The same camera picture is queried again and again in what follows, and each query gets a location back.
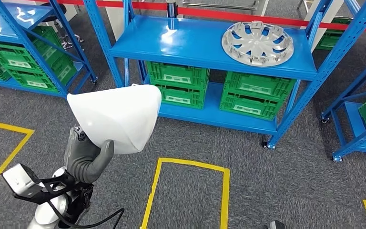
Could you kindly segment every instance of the yellow rectangle marking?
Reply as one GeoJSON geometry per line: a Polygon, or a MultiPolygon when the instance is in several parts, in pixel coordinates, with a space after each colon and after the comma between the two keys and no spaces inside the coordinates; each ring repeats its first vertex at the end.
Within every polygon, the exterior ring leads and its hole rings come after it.
{"type": "Polygon", "coordinates": [[[153,197],[155,196],[156,185],[158,184],[159,175],[161,173],[162,163],[175,163],[175,164],[180,164],[180,165],[197,166],[197,167],[201,167],[201,168],[207,168],[207,169],[212,169],[212,170],[223,172],[224,176],[223,176],[223,188],[222,188],[220,228],[221,229],[228,228],[229,176],[230,176],[229,169],[221,167],[221,166],[210,165],[210,164],[203,163],[203,162],[160,157],[158,159],[158,164],[156,166],[155,177],[153,179],[151,193],[149,194],[148,202],[147,202],[147,205],[145,208],[142,225],[140,226],[141,229],[147,229],[149,214],[151,212],[153,197]]]}
{"type": "Polygon", "coordinates": [[[5,161],[0,166],[0,174],[1,174],[9,165],[9,163],[13,160],[13,158],[18,154],[18,152],[21,150],[24,144],[26,144],[26,142],[30,139],[31,135],[34,133],[34,130],[4,123],[0,123],[0,129],[26,134],[26,136],[20,141],[20,143],[16,146],[16,148],[12,151],[12,153],[5,159],[5,161]]]}

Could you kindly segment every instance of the floor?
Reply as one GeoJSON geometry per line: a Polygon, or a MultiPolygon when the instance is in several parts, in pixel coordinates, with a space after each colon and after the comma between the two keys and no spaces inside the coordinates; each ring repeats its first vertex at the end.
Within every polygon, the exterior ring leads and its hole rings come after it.
{"type": "MultiPolygon", "coordinates": [[[[266,15],[298,17],[298,1],[291,2],[292,7],[285,1],[270,0],[266,15]]],[[[109,31],[110,25],[104,20],[109,31]]],[[[86,83],[83,91],[114,88],[87,14],[78,14],[71,25],[86,40],[85,53],[100,77],[96,87],[86,83]]],[[[316,64],[327,54],[315,51],[316,64]]],[[[113,158],[95,183],[92,207],[81,224],[100,221],[118,208],[125,208],[118,228],[139,228],[157,160],[172,157],[230,169],[230,228],[261,228],[276,219],[289,229],[366,228],[366,154],[355,152],[345,157],[343,163],[332,162],[330,154],[339,146],[337,136],[333,124],[324,125],[319,118],[320,112],[365,67],[366,34],[348,52],[275,150],[263,149],[260,143],[264,136],[259,134],[159,118],[143,152],[113,158]]],[[[131,62],[133,82],[138,79],[136,69],[135,62],[131,62]]],[[[214,71],[211,80],[220,82],[223,76],[224,73],[214,71]]],[[[68,130],[76,124],[65,100],[0,88],[0,122],[35,130],[9,166],[23,163],[39,177],[50,177],[63,165],[68,130]]],[[[0,165],[23,137],[0,129],[0,165]]],[[[148,228],[219,227],[222,185],[221,172],[163,165],[148,228]]],[[[0,228],[25,228],[35,207],[14,199],[0,179],[0,228]]],[[[111,228],[113,223],[99,228],[111,228]]]]}

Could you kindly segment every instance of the blue metal shelf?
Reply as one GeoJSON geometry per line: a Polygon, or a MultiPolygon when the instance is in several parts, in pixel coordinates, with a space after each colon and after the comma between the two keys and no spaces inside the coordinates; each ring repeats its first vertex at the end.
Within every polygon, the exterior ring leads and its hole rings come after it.
{"type": "MultiPolygon", "coordinates": [[[[4,3],[16,22],[25,29],[33,29],[50,15],[53,9],[49,6],[4,3]]],[[[0,15],[0,42],[21,43],[16,33],[0,15]]]]}
{"type": "Polygon", "coordinates": [[[6,82],[0,81],[0,86],[66,98],[66,95],[69,92],[68,89],[70,85],[75,81],[77,75],[81,73],[82,68],[86,70],[86,73],[78,82],[78,85],[76,86],[73,93],[78,93],[78,91],[82,88],[83,84],[89,77],[92,83],[96,83],[98,77],[93,72],[93,69],[89,64],[85,53],[83,52],[79,42],[76,40],[75,34],[72,31],[68,21],[66,20],[65,15],[60,8],[60,5],[56,0],[49,0],[49,2],[50,6],[35,6],[17,3],[2,3],[2,1],[0,0],[0,41],[17,43],[24,46],[24,48],[27,49],[33,59],[42,68],[47,77],[57,87],[59,92],[53,93],[39,89],[24,88],[13,79],[10,79],[6,82]],[[37,26],[45,18],[51,15],[55,16],[63,25],[63,29],[66,31],[70,41],[72,42],[77,55],[66,52],[62,47],[58,47],[49,40],[39,36],[32,31],[35,26],[37,26]],[[63,54],[68,55],[72,58],[72,60],[77,61],[74,62],[77,73],[68,81],[66,85],[63,85],[59,81],[54,71],[45,62],[44,58],[31,42],[30,37],[33,36],[36,39],[40,39],[44,43],[54,47],[63,54]]]}
{"type": "MultiPolygon", "coordinates": [[[[305,30],[285,29],[294,41],[293,56],[277,66],[254,67],[233,60],[222,49],[222,35],[233,22],[134,15],[131,0],[122,1],[124,32],[119,40],[111,45],[96,1],[83,0],[118,87],[130,85],[129,59],[138,60],[142,83],[148,83],[143,60],[297,79],[279,125],[275,120],[267,122],[220,111],[218,108],[222,86],[215,83],[209,84],[203,110],[161,105],[160,116],[163,117],[270,134],[270,139],[264,143],[268,148],[275,147],[366,28],[365,1],[339,42],[316,70],[310,51],[311,45],[318,25],[329,8],[328,5],[333,1],[321,0],[305,30]],[[124,78],[120,74],[115,57],[124,58],[124,78]],[[301,80],[308,82],[297,98],[301,80]]],[[[171,3],[168,4],[167,9],[174,9],[171,3]]]]}
{"type": "MultiPolygon", "coordinates": [[[[81,73],[82,68],[83,68],[83,64],[80,62],[73,62],[76,68],[76,74],[68,81],[66,88],[68,89],[69,86],[72,84],[73,80],[81,73]]],[[[28,92],[34,92],[34,93],[40,93],[40,94],[47,94],[47,95],[53,95],[53,96],[58,96],[58,97],[65,97],[66,95],[62,95],[61,93],[55,93],[55,92],[50,92],[50,91],[45,91],[45,90],[39,90],[39,89],[33,89],[33,88],[27,88],[27,87],[23,87],[22,85],[20,85],[15,79],[10,78],[7,81],[0,81],[0,86],[1,87],[8,87],[8,88],[12,88],[12,89],[18,89],[18,90],[23,90],[23,91],[28,91],[28,92]]]]}
{"type": "Polygon", "coordinates": [[[137,15],[109,53],[115,57],[136,60],[184,63],[189,66],[292,79],[313,80],[316,76],[304,30],[285,29],[294,41],[294,54],[290,60],[274,67],[254,67],[232,59],[222,49],[222,35],[231,25],[231,22],[222,21],[137,15]]]}
{"type": "MultiPolygon", "coordinates": [[[[345,102],[348,121],[350,123],[351,129],[353,130],[354,137],[358,137],[366,131],[366,126],[364,125],[363,119],[358,112],[358,108],[361,107],[361,105],[362,104],[359,103],[345,102]]],[[[366,142],[360,145],[356,151],[366,152],[366,142]]]]}
{"type": "Polygon", "coordinates": [[[359,88],[366,82],[366,68],[364,71],[333,101],[333,103],[322,112],[322,121],[325,123],[331,116],[335,124],[336,133],[339,136],[341,147],[332,153],[333,160],[335,162],[342,161],[342,157],[352,153],[353,151],[366,152],[366,126],[360,116],[358,108],[362,104],[350,102],[362,96],[366,96],[366,92],[356,94],[359,88]],[[353,131],[354,138],[346,142],[343,135],[342,127],[339,122],[339,118],[336,114],[338,109],[344,107],[347,113],[347,118],[351,129],[353,131]]]}
{"type": "Polygon", "coordinates": [[[276,133],[277,121],[266,121],[219,109],[223,84],[208,83],[205,94],[204,109],[194,109],[162,103],[160,117],[173,118],[182,121],[214,125],[237,130],[258,132],[267,135],[276,133]]]}

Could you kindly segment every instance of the chair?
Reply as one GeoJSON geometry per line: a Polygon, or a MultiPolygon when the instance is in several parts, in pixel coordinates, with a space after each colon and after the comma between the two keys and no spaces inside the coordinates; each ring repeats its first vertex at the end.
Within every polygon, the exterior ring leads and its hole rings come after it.
{"type": "MultiPolygon", "coordinates": [[[[51,6],[51,5],[50,5],[50,3],[47,2],[47,3],[42,4],[42,6],[51,6]]],[[[60,4],[60,8],[64,14],[67,12],[67,8],[65,7],[64,4],[60,4]]],[[[58,23],[57,16],[51,15],[51,16],[47,17],[46,19],[44,19],[42,22],[50,22],[50,21],[54,22],[54,26],[57,28],[58,33],[60,34],[62,47],[64,49],[72,48],[73,44],[70,41],[68,35],[67,34],[64,35],[64,32],[62,31],[62,28],[61,28],[60,24],[58,23]]],[[[75,37],[79,43],[84,42],[84,39],[81,39],[81,37],[79,35],[75,34],[75,37]]]]}

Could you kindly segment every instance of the shelf caster wheel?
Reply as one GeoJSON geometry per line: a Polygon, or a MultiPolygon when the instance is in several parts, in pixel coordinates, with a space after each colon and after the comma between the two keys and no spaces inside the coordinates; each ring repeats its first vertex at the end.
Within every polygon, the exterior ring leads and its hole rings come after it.
{"type": "Polygon", "coordinates": [[[332,160],[336,163],[343,162],[343,159],[341,156],[332,156],[332,160]]]}
{"type": "Polygon", "coordinates": [[[322,122],[323,124],[326,124],[326,123],[328,123],[328,122],[329,122],[329,120],[330,120],[329,118],[327,118],[327,119],[324,119],[324,118],[323,118],[323,119],[321,119],[321,122],[322,122]]]}
{"type": "Polygon", "coordinates": [[[97,79],[98,79],[98,77],[96,76],[96,79],[93,81],[92,79],[91,79],[91,83],[93,84],[93,85],[97,85],[97,79]]]}
{"type": "Polygon", "coordinates": [[[262,146],[263,146],[263,148],[265,148],[265,149],[275,149],[275,146],[271,147],[271,146],[269,146],[269,145],[267,144],[267,142],[262,142],[262,146]]]}

